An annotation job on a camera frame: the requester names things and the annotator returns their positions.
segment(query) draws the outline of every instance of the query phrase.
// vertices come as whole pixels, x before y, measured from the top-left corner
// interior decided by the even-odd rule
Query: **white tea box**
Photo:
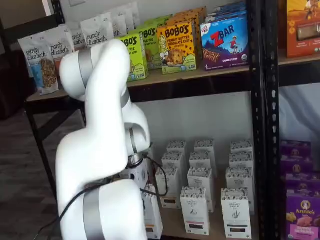
[[[156,192],[156,188],[152,184],[147,184],[145,190],[152,193]],[[161,239],[164,226],[161,219],[157,196],[144,192],[142,193],[142,200],[144,205],[146,235],[148,239]]]
[[[188,234],[209,235],[210,219],[204,187],[183,187],[181,191],[181,206]]]
[[[230,168],[247,168],[252,170],[253,195],[256,195],[254,155],[251,151],[239,151],[229,154]]]
[[[183,158],[183,153],[180,151],[167,151],[164,153],[162,157],[162,165],[165,168],[178,168],[179,169],[179,177],[182,186],[188,185],[188,169],[186,165],[186,161]]]
[[[235,154],[238,152],[254,152],[254,147],[249,139],[241,141],[232,141],[230,144],[230,153]]]
[[[189,187],[205,188],[208,211],[213,213],[216,207],[216,198],[212,169],[191,167],[188,172],[188,183]]]
[[[222,188],[221,206],[225,237],[252,239],[247,189]]]
[[[216,156],[215,156],[215,140],[214,139],[199,139],[194,143],[194,151],[198,152],[201,150],[209,151],[210,153],[210,162],[212,173],[215,177],[218,176],[218,170],[216,165]]]
[[[254,185],[251,168],[228,167],[225,172],[226,186],[229,189],[247,188],[249,209],[252,215],[255,214]]]
[[[179,177],[179,170],[176,167],[164,167],[165,175],[159,167],[155,174],[156,183],[159,194],[166,192],[166,180],[168,186],[168,193],[166,196],[160,197],[161,205],[165,209],[181,209],[180,193],[182,185]]]
[[[206,168],[211,169],[210,152],[207,150],[199,150],[190,154],[190,168]]]

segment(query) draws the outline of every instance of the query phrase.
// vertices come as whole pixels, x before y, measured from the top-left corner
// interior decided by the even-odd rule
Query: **purple annie's box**
[[[317,240],[320,226],[320,193],[291,190],[286,193],[287,240]]]
[[[286,189],[320,191],[320,174],[318,173],[287,173]]]
[[[312,173],[314,170],[314,163],[310,157],[307,158],[291,158],[282,156],[280,161],[281,176],[286,173]]]
[[[311,143],[309,141],[282,140],[280,152],[282,156],[291,158],[311,158]]]

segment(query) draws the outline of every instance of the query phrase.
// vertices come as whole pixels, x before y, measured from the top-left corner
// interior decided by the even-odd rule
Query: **black cable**
[[[164,169],[162,168],[162,166],[161,166],[159,163],[157,163],[155,160],[151,159],[151,158],[148,157],[148,156],[145,156],[145,158],[149,159],[153,164],[157,165],[157,166],[162,170],[162,172],[163,172],[163,174],[164,174],[164,179],[165,179],[165,194],[156,194],[156,193],[154,193],[154,192],[147,191],[147,190],[144,190],[144,189],[141,189],[141,188],[140,188],[141,192],[147,193],[147,194],[151,194],[151,195],[154,195],[154,196],[159,196],[159,197],[164,197],[164,196],[166,196],[167,193],[168,193],[168,181],[167,181],[167,175],[166,175],[165,170],[164,170]],[[93,190],[95,190],[95,189],[98,189],[98,188],[100,188],[100,187],[102,187],[102,186],[104,186],[104,185],[106,185],[106,184],[107,184],[107,183],[103,183],[103,184],[97,184],[97,185],[88,187],[88,188],[82,190],[81,192],[79,192],[77,195],[75,195],[75,196],[71,199],[71,201],[68,203],[68,205],[65,207],[65,209],[64,209],[63,212],[62,212],[62,214],[61,214],[59,217],[57,217],[55,220],[53,220],[52,222],[50,222],[49,224],[43,226],[43,227],[38,231],[38,233],[36,234],[36,236],[34,237],[33,240],[36,240],[36,239],[37,239],[37,237],[38,237],[39,234],[43,231],[43,229],[45,229],[45,228],[51,226],[52,224],[54,224],[54,226],[53,226],[53,228],[52,228],[52,230],[51,230],[51,232],[50,232],[50,234],[48,235],[48,238],[47,238],[47,240],[51,240],[51,237],[52,237],[53,233],[55,232],[57,225],[60,224],[62,218],[65,216],[65,214],[66,214],[66,212],[68,211],[68,209],[70,208],[70,206],[78,199],[78,197],[80,197],[81,195],[83,195],[83,194],[85,194],[85,193],[91,192],[91,191],[93,191]]]
[[[165,179],[165,194],[156,194],[155,192],[152,192],[152,191],[148,191],[148,190],[145,190],[145,189],[142,189],[140,188],[140,191],[143,192],[143,193],[147,193],[147,194],[151,194],[151,195],[154,195],[154,196],[159,196],[159,197],[164,197],[168,194],[168,181],[167,181],[167,175],[166,175],[166,172],[165,170],[162,168],[162,166],[157,163],[155,160],[151,159],[150,157],[148,156],[144,156],[146,159],[149,159],[153,164],[157,165],[161,171],[163,172],[164,174],[164,179]]]

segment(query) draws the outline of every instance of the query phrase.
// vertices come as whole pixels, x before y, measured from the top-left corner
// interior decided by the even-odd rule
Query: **yellow bobo's box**
[[[185,21],[157,28],[163,74],[197,69],[194,24]]]

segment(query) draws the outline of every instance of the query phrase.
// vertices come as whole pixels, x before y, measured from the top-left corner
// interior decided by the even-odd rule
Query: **cartoon boy illustration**
[[[161,59],[163,61],[166,60],[169,50],[167,48],[167,40],[163,35],[159,37],[159,52],[160,52]]]
[[[229,44],[231,44],[230,48],[233,49],[233,54],[236,54],[238,51],[238,45],[237,42],[237,36],[233,36],[232,41],[229,42]]]
[[[316,8],[318,7],[318,1],[319,0],[307,0],[304,10],[307,10],[305,19],[309,20],[312,17],[317,16]]]

